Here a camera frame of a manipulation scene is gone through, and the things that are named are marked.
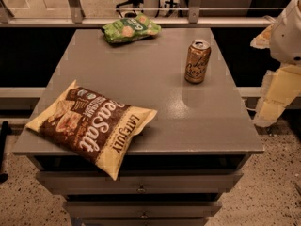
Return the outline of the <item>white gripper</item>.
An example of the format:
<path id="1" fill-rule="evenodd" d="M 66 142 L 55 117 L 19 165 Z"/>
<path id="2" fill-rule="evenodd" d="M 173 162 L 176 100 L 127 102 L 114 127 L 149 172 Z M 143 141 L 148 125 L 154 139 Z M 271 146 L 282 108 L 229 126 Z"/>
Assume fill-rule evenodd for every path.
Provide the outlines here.
<path id="1" fill-rule="evenodd" d="M 253 122 L 259 127 L 269 127 L 301 94 L 300 16 L 279 16 L 273 25 L 267 26 L 251 41 L 250 46 L 257 49 L 270 48 L 273 59 L 287 63 L 275 72 L 267 71 L 262 80 L 261 97 L 256 105 Z"/>

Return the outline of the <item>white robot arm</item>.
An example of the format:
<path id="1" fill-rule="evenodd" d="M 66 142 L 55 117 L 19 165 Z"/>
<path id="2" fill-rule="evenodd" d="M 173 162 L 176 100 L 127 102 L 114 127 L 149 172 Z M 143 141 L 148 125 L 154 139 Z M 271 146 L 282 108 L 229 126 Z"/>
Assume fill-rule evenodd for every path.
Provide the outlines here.
<path id="1" fill-rule="evenodd" d="M 269 49 L 280 63 L 262 79 L 261 97 L 253 122 L 259 127 L 274 124 L 286 107 L 301 93 L 301 0 L 291 0 L 271 25 L 250 43 L 257 49 Z"/>

